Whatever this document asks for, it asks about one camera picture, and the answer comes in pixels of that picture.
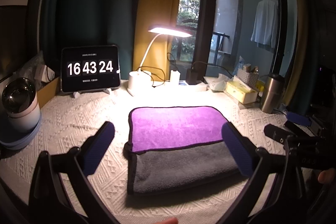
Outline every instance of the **yellow curtain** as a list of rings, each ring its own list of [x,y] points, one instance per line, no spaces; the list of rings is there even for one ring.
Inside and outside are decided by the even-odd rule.
[[[294,65],[291,77],[285,94],[283,96],[284,105],[288,106],[292,100],[297,84],[300,79],[303,63],[305,61],[307,40],[308,40],[308,9],[307,0],[297,0],[297,12],[298,12],[298,37],[297,47],[294,58]]]
[[[174,27],[178,10],[179,0],[139,0],[135,25],[133,70],[139,67],[148,44],[155,36],[154,33],[148,32],[148,28],[152,25]],[[167,52],[170,51],[171,39],[166,35],[159,36],[153,43],[143,64],[144,66],[162,69],[166,78],[169,77]],[[159,75],[161,78],[164,77],[160,70],[144,69]]]

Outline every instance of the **lamp head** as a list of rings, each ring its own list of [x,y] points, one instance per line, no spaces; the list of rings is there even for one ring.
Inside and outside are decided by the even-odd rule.
[[[155,26],[151,26],[148,29],[148,31],[153,32],[153,33],[172,35],[175,37],[190,37],[191,36],[190,33],[181,31],[181,29],[170,27],[170,26],[155,25]]]

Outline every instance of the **stainless steel tumbler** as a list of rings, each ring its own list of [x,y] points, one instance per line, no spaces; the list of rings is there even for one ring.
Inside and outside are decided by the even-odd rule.
[[[261,97],[260,109],[265,113],[272,113],[280,103],[285,79],[281,75],[270,73]]]

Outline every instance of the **white textured tablecloth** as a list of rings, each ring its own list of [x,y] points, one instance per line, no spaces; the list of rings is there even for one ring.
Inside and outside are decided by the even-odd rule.
[[[266,124],[282,126],[282,114],[266,114],[260,109],[239,110],[224,93],[177,93],[157,88],[156,92],[141,97],[128,94],[123,86],[110,95],[104,92],[85,93],[78,99],[56,96],[42,108],[40,131],[30,145],[17,154],[0,161],[0,177],[24,202],[28,203],[29,188],[37,158],[42,150],[51,154],[65,153],[80,146],[95,134],[104,121],[115,125],[115,138],[108,148],[96,173],[88,179],[107,208],[122,223],[154,223],[176,216],[179,223],[215,223],[232,204],[246,181],[226,179],[192,189],[152,197],[127,196],[127,160],[123,147],[128,140],[128,114],[142,106],[213,106],[240,133],[256,146],[271,153],[284,154],[283,146],[264,136]],[[77,212],[85,214],[74,194],[67,176],[64,185]],[[271,175],[254,211],[259,210],[273,181]]]

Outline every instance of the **white shirt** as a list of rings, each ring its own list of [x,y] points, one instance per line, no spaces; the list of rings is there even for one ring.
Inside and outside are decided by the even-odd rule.
[[[278,6],[272,0],[258,3],[251,41],[275,47],[278,30]]]

